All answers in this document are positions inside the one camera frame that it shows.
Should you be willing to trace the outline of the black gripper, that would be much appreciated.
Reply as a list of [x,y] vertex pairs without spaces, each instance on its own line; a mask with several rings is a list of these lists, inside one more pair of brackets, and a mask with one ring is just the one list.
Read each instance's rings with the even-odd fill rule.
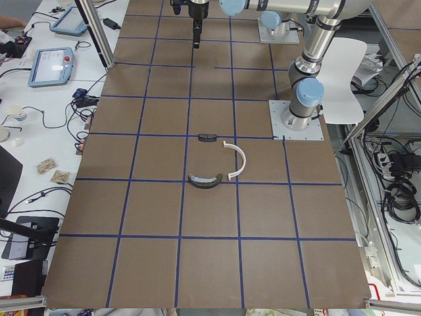
[[193,48],[200,48],[203,20],[208,17],[209,0],[189,0],[189,16],[193,19]]

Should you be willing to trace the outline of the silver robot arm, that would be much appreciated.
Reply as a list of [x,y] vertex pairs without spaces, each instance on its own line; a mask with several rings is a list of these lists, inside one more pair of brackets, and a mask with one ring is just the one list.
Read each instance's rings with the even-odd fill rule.
[[303,13],[316,17],[310,37],[301,56],[293,61],[289,68],[289,80],[293,97],[289,107],[283,111],[281,120],[290,130],[302,131],[311,121],[312,113],[321,103],[306,100],[300,96],[305,88],[321,88],[322,84],[315,78],[320,72],[322,60],[329,48],[334,34],[340,29],[341,21],[358,16],[370,5],[371,1],[242,1],[238,11],[253,9],[256,11],[281,11],[285,13]]
[[[174,14],[178,15],[183,6],[193,19],[193,47],[198,49],[201,41],[203,20],[208,17],[208,1],[171,1]],[[261,13],[260,19],[266,28],[275,30],[289,20],[291,13],[329,14],[334,7],[333,1],[219,1],[221,11],[227,16],[239,15],[244,10]]]

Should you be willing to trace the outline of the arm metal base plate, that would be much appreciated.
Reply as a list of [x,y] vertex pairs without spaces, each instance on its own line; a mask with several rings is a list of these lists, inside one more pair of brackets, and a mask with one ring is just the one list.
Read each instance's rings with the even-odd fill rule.
[[289,100],[270,100],[270,120],[275,140],[322,141],[324,139],[316,110],[308,118],[294,117]]
[[271,30],[267,28],[259,18],[258,27],[261,43],[298,45],[300,42],[297,25],[292,21],[281,23],[276,29]]

